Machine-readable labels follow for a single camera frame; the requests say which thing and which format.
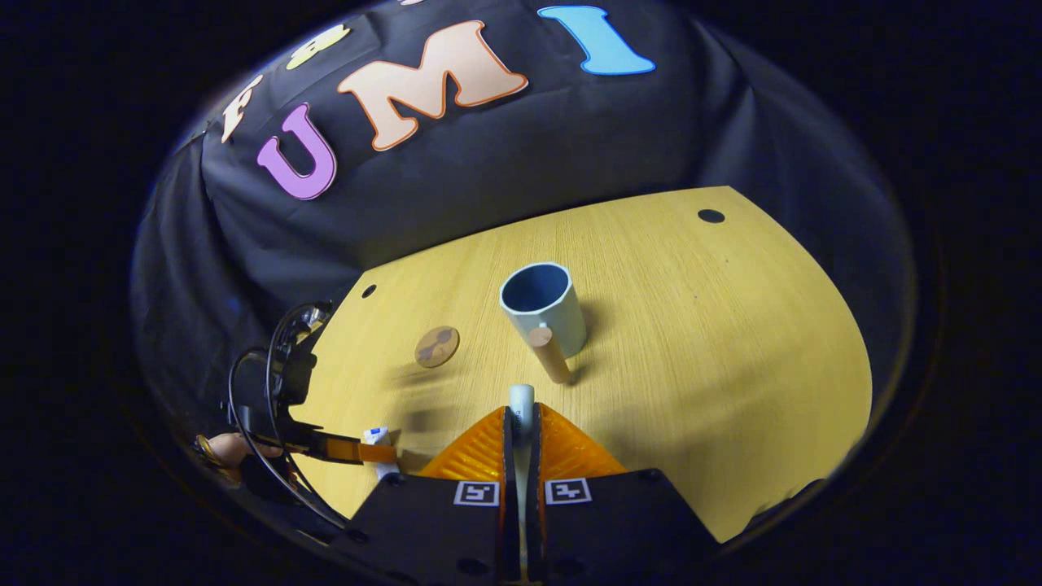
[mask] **black cable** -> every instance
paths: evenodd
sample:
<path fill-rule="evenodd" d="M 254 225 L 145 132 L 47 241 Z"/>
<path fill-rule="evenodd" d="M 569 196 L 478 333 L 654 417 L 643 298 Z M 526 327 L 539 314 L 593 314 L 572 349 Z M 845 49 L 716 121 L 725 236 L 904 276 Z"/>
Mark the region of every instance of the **black cable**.
<path fill-rule="evenodd" d="M 286 327 L 290 324 L 291 321 L 297 318 L 295 314 L 299 313 L 300 310 L 304 309 L 309 311 L 316 311 L 319 308 L 316 307 L 316 303 L 301 303 L 293 308 L 292 310 L 287 312 L 284 316 L 282 316 L 282 319 L 278 321 L 278 325 L 275 326 L 275 332 L 271 335 L 271 344 L 268 346 L 268 362 L 265 365 L 264 398 L 265 401 L 268 404 L 268 416 L 271 419 L 271 426 L 272 431 L 275 434 L 275 441 L 277 441 L 279 447 L 282 448 L 282 454 L 286 455 L 287 462 L 293 467 L 293 470 L 297 473 L 297 477 L 304 484 L 304 486 L 307 487 L 307 490 L 311 492 L 311 494 L 314 495 L 315 498 L 318 498 L 319 503 L 322 503 L 322 505 L 324 505 L 327 509 L 336 513 L 340 518 L 342 518 L 345 522 L 347 522 L 348 521 L 347 517 L 341 515 L 340 512 L 330 507 L 329 504 L 326 503 L 325 499 L 319 495 L 319 492 L 315 490 L 315 487 L 312 486 L 312 483 L 311 481 L 307 480 L 307 477 L 304 474 L 304 471 L 300 469 L 300 466 L 297 465 L 297 461 L 293 459 L 293 453 L 290 451 L 290 449 L 286 445 L 286 442 L 282 441 L 282 437 L 278 433 L 278 425 L 275 424 L 275 401 L 271 396 L 271 376 L 272 376 L 271 363 L 275 356 L 275 348 L 278 347 L 280 334 L 282 334 L 282 331 L 286 329 Z"/>
<path fill-rule="evenodd" d="M 249 355 L 254 352 L 258 353 L 260 357 L 264 357 L 264 348 L 259 346 L 248 348 L 241 355 L 239 355 L 239 358 L 237 358 L 235 362 L 231 364 L 231 369 L 228 371 L 228 409 L 231 410 L 231 415 L 235 420 L 235 428 L 238 428 L 239 433 L 241 433 L 243 437 L 246 438 L 246 444 L 250 446 L 250 449 L 253 451 L 253 455 L 260 460 L 260 462 L 265 465 L 265 467 L 268 468 L 268 471 L 272 473 L 272 475 L 278 479 L 278 482 L 281 483 L 287 490 L 293 493 L 293 496 L 296 497 L 297 500 L 300 500 L 300 503 L 305 507 L 307 507 L 308 509 L 311 509 L 312 512 L 322 517 L 326 521 L 332 523 L 338 529 L 346 529 L 346 526 L 343 522 L 330 518 L 328 515 L 326 515 L 325 513 L 320 511 L 317 507 L 315 507 L 315 505 L 313 505 L 306 498 L 304 498 L 303 495 L 301 495 L 296 489 L 294 489 L 293 486 L 291 486 L 290 483 L 287 482 L 287 480 L 283 479 L 282 475 L 275 470 L 274 466 L 271 465 L 271 462 L 268 462 L 268 459 L 260 455 L 260 450 L 257 449 L 256 443 L 253 442 L 253 438 L 250 437 L 249 432 L 243 428 L 243 422 L 239 419 L 239 411 L 235 409 L 235 396 L 234 396 L 235 371 L 239 369 L 239 365 L 242 364 L 243 360 L 245 360 L 247 357 L 249 357 Z M 287 455 L 289 454 L 289 451 L 284 447 L 284 444 L 282 447 L 282 453 Z M 318 494 L 315 494 L 314 489 L 312 489 L 312 493 L 319 500 L 322 500 L 322 497 L 318 496 Z M 325 505 L 326 507 L 329 507 L 329 505 L 325 500 L 322 500 L 322 504 Z"/>

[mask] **light blue cup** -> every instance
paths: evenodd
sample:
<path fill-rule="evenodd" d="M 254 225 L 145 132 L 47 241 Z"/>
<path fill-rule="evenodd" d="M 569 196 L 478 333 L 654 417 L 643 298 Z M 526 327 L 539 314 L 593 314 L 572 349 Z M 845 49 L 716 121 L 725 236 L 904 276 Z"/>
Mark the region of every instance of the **light blue cup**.
<path fill-rule="evenodd" d="M 586 322 L 572 274 L 556 263 L 535 263 L 515 271 L 499 288 L 499 304 L 525 344 L 528 334 L 541 326 L 553 332 L 565 358 L 586 344 Z"/>

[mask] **letter m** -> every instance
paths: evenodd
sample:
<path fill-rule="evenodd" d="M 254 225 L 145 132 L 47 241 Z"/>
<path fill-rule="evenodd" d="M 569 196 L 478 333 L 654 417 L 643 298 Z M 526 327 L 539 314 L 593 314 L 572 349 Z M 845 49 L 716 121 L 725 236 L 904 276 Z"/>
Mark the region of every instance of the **letter m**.
<path fill-rule="evenodd" d="M 512 73 L 481 38 L 481 21 L 467 21 L 443 28 L 427 38 L 419 69 L 388 62 L 373 62 L 344 78 L 341 94 L 354 94 L 376 130 L 373 148 L 388 150 L 412 137 L 420 127 L 415 118 L 402 118 L 391 100 L 430 118 L 445 116 L 446 78 L 451 75 L 460 91 L 455 102 L 475 106 L 516 94 L 528 79 Z"/>

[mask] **wooden dowel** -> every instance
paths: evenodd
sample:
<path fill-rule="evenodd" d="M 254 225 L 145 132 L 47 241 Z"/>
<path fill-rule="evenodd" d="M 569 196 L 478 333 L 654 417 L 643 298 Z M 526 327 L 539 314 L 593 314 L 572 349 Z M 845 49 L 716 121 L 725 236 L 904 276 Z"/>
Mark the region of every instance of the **wooden dowel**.
<path fill-rule="evenodd" d="M 565 362 L 565 355 L 562 353 L 557 341 L 553 339 L 553 332 L 549 327 L 537 327 L 528 334 L 528 344 L 536 351 L 539 362 L 543 364 L 546 373 L 550 375 L 550 381 L 562 384 L 572 379 L 572 373 L 568 370 L 568 363 Z"/>

